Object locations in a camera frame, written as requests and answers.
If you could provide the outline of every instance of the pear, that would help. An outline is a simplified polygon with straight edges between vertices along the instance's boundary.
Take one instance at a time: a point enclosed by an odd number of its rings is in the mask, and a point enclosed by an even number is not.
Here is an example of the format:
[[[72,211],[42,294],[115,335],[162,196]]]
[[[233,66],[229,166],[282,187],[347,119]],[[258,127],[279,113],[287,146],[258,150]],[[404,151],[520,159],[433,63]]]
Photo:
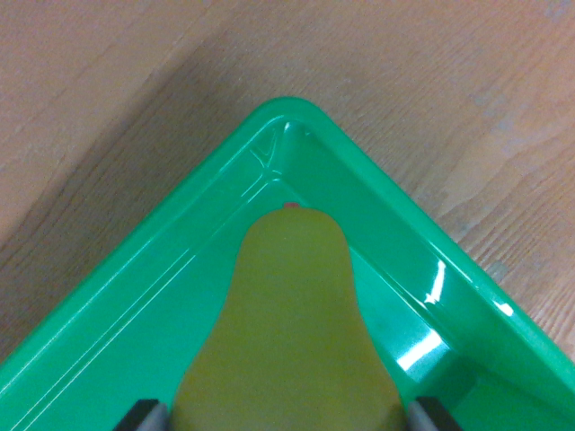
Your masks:
[[[174,431],[404,430],[328,215],[285,207],[246,234],[224,308],[183,377]]]

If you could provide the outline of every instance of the green plastic tray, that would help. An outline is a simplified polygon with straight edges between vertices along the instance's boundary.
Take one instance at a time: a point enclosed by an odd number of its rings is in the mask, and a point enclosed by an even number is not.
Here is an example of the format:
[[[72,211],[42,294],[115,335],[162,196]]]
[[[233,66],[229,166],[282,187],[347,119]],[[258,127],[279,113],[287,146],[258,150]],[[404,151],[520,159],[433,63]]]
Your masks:
[[[226,298],[248,227],[296,201],[349,240],[358,302],[405,403],[466,431],[575,429],[575,368],[319,109],[257,109],[0,369],[1,430],[112,429],[171,403]]]

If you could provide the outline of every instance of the wooden table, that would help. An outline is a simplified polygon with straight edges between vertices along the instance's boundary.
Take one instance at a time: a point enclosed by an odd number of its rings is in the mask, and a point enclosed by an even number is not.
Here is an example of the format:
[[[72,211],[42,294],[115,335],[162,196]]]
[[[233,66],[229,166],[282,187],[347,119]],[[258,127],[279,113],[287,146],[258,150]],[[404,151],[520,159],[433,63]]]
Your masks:
[[[0,360],[258,104],[322,107],[575,358],[575,6],[0,5]]]

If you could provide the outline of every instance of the wood grain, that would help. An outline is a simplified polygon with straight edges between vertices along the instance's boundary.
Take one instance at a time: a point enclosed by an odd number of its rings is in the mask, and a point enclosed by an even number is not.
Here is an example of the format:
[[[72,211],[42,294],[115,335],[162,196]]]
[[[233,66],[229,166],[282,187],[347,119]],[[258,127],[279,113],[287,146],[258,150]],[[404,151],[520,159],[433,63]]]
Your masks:
[[[0,7],[14,28],[71,29],[45,47],[0,31],[0,359],[286,94],[322,107],[575,358],[570,2]]]

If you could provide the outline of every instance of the yellow pear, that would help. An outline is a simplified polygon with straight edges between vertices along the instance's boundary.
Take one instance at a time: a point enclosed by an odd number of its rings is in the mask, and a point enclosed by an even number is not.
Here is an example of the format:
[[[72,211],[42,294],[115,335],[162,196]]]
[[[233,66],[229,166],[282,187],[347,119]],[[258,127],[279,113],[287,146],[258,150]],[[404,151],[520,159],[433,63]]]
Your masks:
[[[224,308],[183,377],[171,424],[174,431],[405,429],[333,219],[286,207],[250,228]]]

